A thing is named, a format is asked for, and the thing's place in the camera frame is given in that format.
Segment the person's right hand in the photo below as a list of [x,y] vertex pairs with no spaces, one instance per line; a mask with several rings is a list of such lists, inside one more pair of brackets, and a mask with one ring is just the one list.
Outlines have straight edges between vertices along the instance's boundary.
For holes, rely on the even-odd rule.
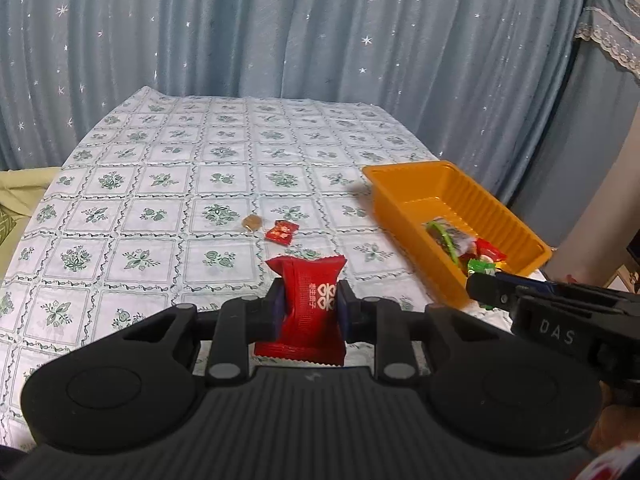
[[618,403],[612,389],[600,382],[602,411],[588,441],[588,448],[597,454],[615,448],[624,442],[638,442],[640,414],[638,406]]

